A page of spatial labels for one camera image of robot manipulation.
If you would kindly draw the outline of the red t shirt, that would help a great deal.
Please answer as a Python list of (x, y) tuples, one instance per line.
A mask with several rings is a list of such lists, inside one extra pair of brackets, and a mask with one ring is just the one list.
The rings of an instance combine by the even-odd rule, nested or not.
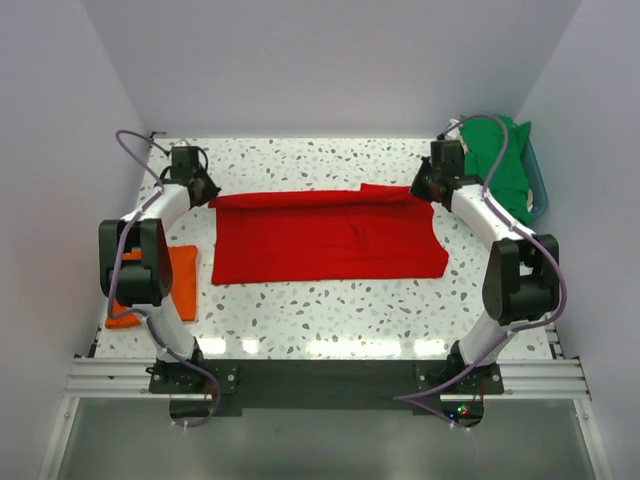
[(449, 254), (433, 207), (406, 186), (227, 195), (216, 211), (214, 285), (440, 278)]

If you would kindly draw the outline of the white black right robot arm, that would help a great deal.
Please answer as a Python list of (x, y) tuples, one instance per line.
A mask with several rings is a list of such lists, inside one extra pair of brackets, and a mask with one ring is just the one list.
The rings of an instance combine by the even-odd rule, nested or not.
[(413, 196), (459, 217), (489, 252), (483, 311), (447, 357), (445, 379), (459, 393), (480, 382), (479, 367), (495, 363), (512, 336), (554, 322), (566, 287), (556, 238), (535, 234), (509, 214), (479, 176), (464, 172), (464, 160), (458, 141), (439, 137), (410, 187)]

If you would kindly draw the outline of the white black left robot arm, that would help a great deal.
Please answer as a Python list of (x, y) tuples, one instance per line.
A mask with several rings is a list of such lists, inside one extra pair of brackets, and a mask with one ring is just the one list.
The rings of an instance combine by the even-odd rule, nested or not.
[(220, 193), (208, 173), (208, 157), (195, 145), (174, 146), (170, 164), (155, 179), (150, 196), (132, 212), (98, 227), (99, 276), (107, 318), (134, 316), (147, 330), (156, 359), (175, 364), (171, 378), (185, 392), (207, 380), (202, 352), (171, 297), (174, 273), (166, 233), (189, 211)]

